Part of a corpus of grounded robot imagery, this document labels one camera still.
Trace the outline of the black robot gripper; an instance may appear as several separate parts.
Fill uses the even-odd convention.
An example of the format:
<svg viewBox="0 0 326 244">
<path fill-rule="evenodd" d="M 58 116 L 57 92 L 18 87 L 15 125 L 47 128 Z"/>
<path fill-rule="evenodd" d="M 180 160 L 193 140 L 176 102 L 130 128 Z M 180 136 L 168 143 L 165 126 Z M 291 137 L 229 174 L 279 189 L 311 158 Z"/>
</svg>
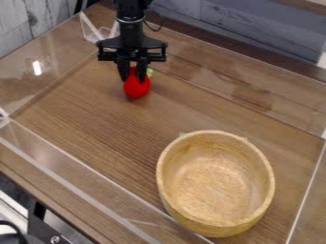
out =
<svg viewBox="0 0 326 244">
<path fill-rule="evenodd" d="M 125 81 L 129 74 L 129 61 L 137 62 L 134 73 L 138 82 L 142 83 L 146 76 L 148 63 L 166 60 L 168 44 L 145 35 L 138 40 L 124 40 L 118 35 L 117 37 L 98 40 L 94 46 L 97 47 L 97 60 L 116 62 L 121 81 Z"/>
</svg>

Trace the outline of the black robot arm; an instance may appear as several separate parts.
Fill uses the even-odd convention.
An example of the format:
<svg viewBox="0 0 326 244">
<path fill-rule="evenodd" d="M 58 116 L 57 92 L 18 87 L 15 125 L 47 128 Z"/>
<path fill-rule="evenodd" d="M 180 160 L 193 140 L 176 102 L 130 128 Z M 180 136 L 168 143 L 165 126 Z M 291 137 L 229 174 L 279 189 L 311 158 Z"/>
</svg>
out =
<svg viewBox="0 0 326 244">
<path fill-rule="evenodd" d="M 94 43 L 97 60 L 116 64 L 121 81 L 129 75 L 130 62 L 136 63 L 134 75 L 142 83 L 148 64 L 166 60 L 168 43 L 148 37 L 142 30 L 150 2 L 152 0 L 113 0 L 120 34 Z"/>
</svg>

